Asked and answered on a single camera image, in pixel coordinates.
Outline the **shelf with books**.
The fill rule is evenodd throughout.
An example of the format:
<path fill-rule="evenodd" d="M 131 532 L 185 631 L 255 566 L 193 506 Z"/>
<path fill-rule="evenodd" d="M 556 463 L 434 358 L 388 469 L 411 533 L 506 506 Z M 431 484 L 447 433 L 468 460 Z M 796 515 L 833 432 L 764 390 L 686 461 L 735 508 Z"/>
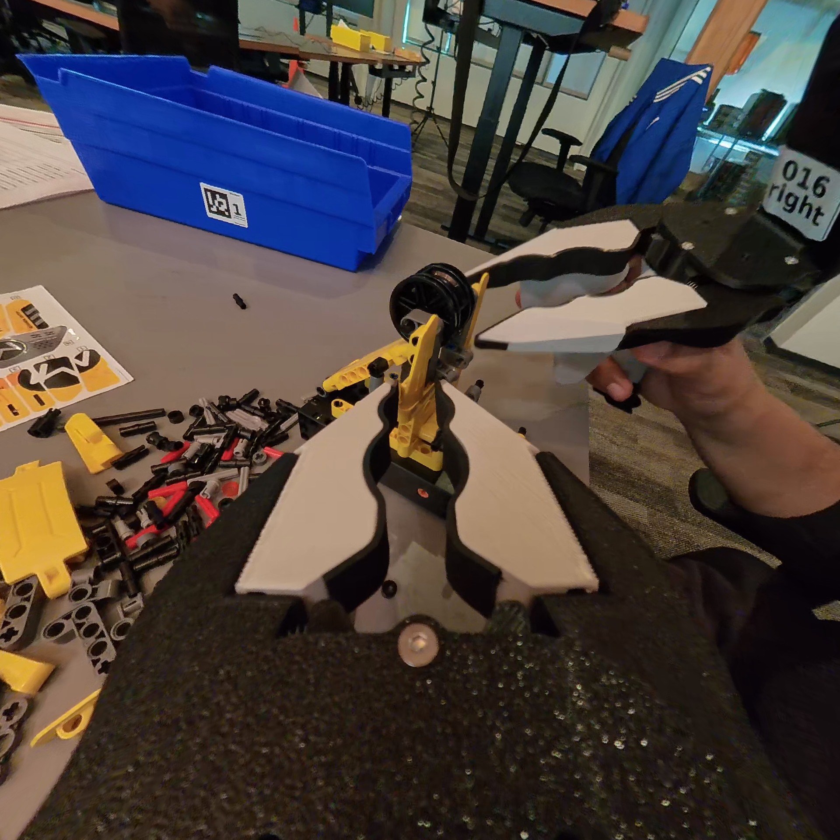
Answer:
<path fill-rule="evenodd" d="M 714 201 L 745 207 L 757 201 L 767 185 L 795 115 L 780 93 L 760 89 L 740 107 L 721 104 L 697 131 L 692 165 L 698 183 L 692 201 Z"/>

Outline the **yellow curved piece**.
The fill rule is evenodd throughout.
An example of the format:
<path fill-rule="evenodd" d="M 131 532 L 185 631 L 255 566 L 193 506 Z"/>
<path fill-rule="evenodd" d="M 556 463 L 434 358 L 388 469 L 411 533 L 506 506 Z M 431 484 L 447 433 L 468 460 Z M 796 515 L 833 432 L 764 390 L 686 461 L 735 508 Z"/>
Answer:
<path fill-rule="evenodd" d="M 1 683 L 18 694 L 28 697 L 38 694 L 55 668 L 50 663 L 1 651 Z"/>

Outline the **grey angled perforated beam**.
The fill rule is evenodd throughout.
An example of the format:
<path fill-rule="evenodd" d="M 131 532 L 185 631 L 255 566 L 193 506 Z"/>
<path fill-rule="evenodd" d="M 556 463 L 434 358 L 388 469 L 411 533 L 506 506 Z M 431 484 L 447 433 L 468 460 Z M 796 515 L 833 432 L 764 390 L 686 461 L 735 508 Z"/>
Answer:
<path fill-rule="evenodd" d="M 80 641 L 88 662 L 100 677 L 107 677 L 117 657 L 117 648 L 94 601 L 72 603 L 64 615 L 48 623 L 41 631 L 46 642 L 64 644 L 73 638 Z"/>

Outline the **black toy wheel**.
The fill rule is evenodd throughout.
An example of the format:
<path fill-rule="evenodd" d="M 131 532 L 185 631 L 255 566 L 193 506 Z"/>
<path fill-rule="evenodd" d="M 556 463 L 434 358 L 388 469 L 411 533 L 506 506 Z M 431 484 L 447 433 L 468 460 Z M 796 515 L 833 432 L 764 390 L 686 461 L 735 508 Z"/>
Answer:
<path fill-rule="evenodd" d="M 421 324 L 437 316 L 443 345 L 459 338 L 475 310 L 476 293 L 465 274 L 445 263 L 431 264 L 401 280 L 389 300 L 392 324 L 400 336 L 410 339 Z"/>

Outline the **person's right hand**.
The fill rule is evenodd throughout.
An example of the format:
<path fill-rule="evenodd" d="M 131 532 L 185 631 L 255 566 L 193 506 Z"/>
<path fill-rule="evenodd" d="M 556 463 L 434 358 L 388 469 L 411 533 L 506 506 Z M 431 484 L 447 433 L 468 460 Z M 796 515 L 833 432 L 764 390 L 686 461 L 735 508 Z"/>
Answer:
<path fill-rule="evenodd" d="M 643 397 L 674 414 L 708 467 L 746 447 L 768 412 L 770 397 L 740 339 L 707 349 L 657 342 L 628 353 L 646 369 Z"/>

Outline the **black office chair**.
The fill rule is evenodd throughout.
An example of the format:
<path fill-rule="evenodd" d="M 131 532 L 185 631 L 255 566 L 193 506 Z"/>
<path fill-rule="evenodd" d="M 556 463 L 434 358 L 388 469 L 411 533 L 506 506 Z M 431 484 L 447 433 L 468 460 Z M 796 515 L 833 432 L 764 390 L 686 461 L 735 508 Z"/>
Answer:
<path fill-rule="evenodd" d="M 519 224 L 527 227 L 537 217 L 541 219 L 540 233 L 551 223 L 562 223 L 616 204 L 618 165 L 627 145 L 618 142 L 604 161 L 594 156 L 570 155 L 570 149 L 581 142 L 570 134 L 543 129 L 542 134 L 560 144 L 557 164 L 523 162 L 518 164 L 509 179 L 511 190 L 527 208 Z"/>

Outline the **printed paper sheet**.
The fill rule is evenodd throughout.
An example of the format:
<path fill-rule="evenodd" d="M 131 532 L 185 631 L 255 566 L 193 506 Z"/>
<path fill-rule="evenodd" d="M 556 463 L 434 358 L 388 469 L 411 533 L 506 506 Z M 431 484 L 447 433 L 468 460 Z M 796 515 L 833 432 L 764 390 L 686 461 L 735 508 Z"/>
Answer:
<path fill-rule="evenodd" d="M 1 208 L 89 193 L 93 185 L 56 117 L 1 106 Z"/>

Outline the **yellow toy building model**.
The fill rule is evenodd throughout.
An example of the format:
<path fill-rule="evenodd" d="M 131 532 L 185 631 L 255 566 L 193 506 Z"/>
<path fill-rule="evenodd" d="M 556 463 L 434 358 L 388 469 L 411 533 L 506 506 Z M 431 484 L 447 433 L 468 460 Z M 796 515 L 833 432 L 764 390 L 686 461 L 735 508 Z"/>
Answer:
<path fill-rule="evenodd" d="M 476 293 L 476 310 L 455 342 L 441 343 L 442 323 L 431 316 L 410 339 L 398 334 L 397 340 L 333 373 L 298 410 L 301 438 L 309 440 L 380 385 L 394 385 L 397 408 L 390 433 L 392 463 L 382 483 L 439 518 L 445 517 L 453 490 L 444 471 L 435 387 L 439 382 L 456 385 L 473 358 L 487 277 L 470 285 Z"/>

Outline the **yellow black sticker sheet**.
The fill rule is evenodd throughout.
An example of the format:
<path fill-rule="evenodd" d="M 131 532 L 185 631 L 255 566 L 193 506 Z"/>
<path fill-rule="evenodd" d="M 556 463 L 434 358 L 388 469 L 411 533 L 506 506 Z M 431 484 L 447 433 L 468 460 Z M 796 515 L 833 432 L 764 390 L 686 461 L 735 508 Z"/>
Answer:
<path fill-rule="evenodd" d="M 132 375 L 47 289 L 1 296 L 1 429 L 112 391 Z"/>

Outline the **yellow box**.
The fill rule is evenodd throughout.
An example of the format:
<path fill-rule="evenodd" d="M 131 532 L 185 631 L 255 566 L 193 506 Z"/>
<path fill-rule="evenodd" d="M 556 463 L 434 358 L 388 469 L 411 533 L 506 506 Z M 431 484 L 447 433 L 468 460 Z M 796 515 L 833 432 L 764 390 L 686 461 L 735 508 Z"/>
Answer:
<path fill-rule="evenodd" d="M 336 46 L 355 51 L 376 52 L 380 54 L 393 52 L 393 43 L 390 36 L 352 28 L 345 25 L 342 21 L 331 25 L 330 39 Z"/>

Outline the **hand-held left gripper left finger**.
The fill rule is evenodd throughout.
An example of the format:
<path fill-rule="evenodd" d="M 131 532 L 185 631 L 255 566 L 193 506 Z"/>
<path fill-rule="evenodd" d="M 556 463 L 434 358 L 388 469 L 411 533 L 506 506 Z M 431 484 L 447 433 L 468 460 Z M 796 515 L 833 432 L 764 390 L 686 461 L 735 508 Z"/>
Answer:
<path fill-rule="evenodd" d="M 390 550 L 379 484 L 395 423 L 396 386 L 383 384 L 299 448 L 237 594 L 330 599 L 351 613 L 381 588 Z"/>

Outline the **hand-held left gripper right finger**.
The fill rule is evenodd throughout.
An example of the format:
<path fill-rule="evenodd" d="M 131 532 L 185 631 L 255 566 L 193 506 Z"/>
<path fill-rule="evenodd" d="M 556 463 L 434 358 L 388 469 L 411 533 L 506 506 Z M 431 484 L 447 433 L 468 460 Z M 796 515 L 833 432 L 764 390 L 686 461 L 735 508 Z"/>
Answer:
<path fill-rule="evenodd" d="M 597 592 L 561 505 L 560 480 L 576 476 L 447 382 L 437 385 L 437 423 L 454 488 L 445 569 L 455 593 L 490 616 L 499 602 Z"/>

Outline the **short grey beam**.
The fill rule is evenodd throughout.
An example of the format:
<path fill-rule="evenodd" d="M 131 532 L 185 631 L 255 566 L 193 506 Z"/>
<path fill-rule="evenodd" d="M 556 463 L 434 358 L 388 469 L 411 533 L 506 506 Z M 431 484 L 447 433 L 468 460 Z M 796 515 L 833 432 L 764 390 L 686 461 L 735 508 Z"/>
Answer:
<path fill-rule="evenodd" d="M 144 609 L 144 595 L 124 596 L 116 605 L 117 620 L 112 624 L 109 635 L 115 644 L 120 644 L 128 636 L 132 625 Z"/>

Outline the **person's right forearm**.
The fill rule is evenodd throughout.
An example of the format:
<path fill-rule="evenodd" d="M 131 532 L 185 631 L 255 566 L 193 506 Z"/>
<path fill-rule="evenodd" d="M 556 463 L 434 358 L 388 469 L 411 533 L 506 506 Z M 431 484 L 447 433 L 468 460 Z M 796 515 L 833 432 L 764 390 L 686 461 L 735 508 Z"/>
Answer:
<path fill-rule="evenodd" d="M 759 388 L 681 423 L 728 502 L 713 519 L 781 562 L 815 604 L 838 600 L 838 444 Z"/>

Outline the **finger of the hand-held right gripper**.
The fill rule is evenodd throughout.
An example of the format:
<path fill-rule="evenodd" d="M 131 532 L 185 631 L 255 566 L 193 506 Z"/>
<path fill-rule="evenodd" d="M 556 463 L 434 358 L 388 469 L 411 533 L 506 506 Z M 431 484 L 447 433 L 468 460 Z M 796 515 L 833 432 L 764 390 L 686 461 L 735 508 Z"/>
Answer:
<path fill-rule="evenodd" d="M 477 334 L 475 346 L 510 352 L 615 350 L 627 328 L 707 306 L 696 288 L 659 276 L 615 295 L 578 297 L 553 308 L 527 308 Z"/>
<path fill-rule="evenodd" d="M 634 258 L 647 234 L 631 220 L 555 228 L 469 269 L 468 283 L 520 292 L 618 292 L 634 282 Z"/>

